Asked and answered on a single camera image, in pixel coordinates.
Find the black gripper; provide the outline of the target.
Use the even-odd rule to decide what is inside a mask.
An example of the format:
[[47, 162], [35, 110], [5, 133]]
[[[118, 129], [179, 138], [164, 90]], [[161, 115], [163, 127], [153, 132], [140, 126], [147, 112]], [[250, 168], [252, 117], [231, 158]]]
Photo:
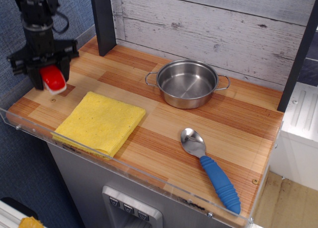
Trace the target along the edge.
[[56, 65], [69, 80], [70, 62], [79, 56], [76, 40], [56, 40], [52, 28], [24, 28], [25, 46], [7, 57], [14, 75], [28, 74], [37, 90], [44, 90], [40, 69]]

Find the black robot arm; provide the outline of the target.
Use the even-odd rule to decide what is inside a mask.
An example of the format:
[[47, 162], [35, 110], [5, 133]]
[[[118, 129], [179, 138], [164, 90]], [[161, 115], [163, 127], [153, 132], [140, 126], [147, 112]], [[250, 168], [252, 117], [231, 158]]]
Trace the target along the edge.
[[15, 0], [20, 11], [26, 39], [25, 46], [7, 57], [14, 75], [28, 75], [37, 90], [59, 94], [66, 90], [70, 62], [79, 56], [77, 41], [56, 40], [54, 33], [63, 34], [54, 28], [52, 17], [68, 18], [58, 12], [59, 0]]

